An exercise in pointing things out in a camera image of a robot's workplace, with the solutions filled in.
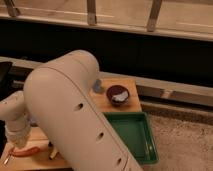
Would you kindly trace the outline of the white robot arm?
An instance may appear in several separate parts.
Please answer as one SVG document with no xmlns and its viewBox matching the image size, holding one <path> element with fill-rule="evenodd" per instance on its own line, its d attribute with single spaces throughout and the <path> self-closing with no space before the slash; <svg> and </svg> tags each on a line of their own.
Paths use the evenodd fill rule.
<svg viewBox="0 0 213 171">
<path fill-rule="evenodd" d="M 31 115 L 74 171 L 143 171 L 89 95 L 98 75 L 84 50 L 34 69 L 21 91 L 0 101 L 7 138 L 24 147 Z"/>
</svg>

